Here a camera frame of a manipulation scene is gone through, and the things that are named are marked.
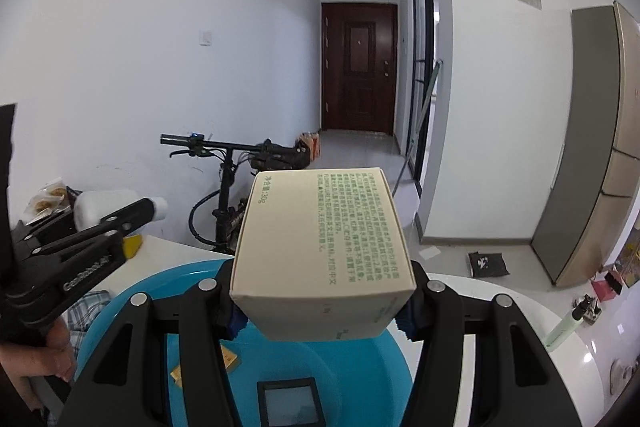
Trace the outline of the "person left hand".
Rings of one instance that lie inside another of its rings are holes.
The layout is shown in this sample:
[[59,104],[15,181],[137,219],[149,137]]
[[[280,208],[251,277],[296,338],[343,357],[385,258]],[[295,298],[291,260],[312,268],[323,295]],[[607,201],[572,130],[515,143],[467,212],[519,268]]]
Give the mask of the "person left hand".
[[29,410],[41,409],[42,403],[29,380],[53,375],[70,381],[76,371],[75,353],[66,322],[62,317],[54,321],[43,347],[2,343],[1,365]]

